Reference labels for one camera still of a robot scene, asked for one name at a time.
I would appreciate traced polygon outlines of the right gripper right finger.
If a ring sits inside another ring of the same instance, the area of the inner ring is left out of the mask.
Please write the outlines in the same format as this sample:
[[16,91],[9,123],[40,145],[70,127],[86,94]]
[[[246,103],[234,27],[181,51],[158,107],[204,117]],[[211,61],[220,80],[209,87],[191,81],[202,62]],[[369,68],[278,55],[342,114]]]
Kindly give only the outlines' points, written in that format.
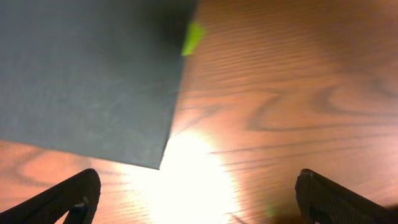
[[310,169],[300,171],[295,192],[306,223],[397,223],[397,210],[378,205]]

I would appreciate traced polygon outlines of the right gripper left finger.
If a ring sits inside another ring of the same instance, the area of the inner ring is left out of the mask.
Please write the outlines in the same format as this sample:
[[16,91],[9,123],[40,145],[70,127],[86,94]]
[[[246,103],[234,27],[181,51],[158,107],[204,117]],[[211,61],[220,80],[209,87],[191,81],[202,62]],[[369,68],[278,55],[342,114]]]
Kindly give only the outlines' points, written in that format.
[[1,212],[1,223],[53,224],[63,215],[64,223],[91,224],[100,199],[97,171],[85,169],[42,193]]

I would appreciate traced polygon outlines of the dark green box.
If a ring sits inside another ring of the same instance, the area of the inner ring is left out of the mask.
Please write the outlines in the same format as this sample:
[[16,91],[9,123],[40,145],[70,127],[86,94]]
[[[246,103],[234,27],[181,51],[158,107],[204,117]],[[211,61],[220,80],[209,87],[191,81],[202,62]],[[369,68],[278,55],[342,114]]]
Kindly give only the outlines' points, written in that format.
[[158,169],[196,6],[1,0],[1,138]]

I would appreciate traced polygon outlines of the green Haribo gummy bag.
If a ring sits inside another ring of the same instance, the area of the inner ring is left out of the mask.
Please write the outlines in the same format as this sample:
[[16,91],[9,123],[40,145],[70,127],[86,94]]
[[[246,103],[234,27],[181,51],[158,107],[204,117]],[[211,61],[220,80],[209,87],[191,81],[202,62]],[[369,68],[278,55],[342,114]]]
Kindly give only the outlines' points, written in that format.
[[182,47],[181,56],[188,56],[194,53],[198,44],[205,35],[204,27],[197,21],[193,21],[188,25],[185,40]]

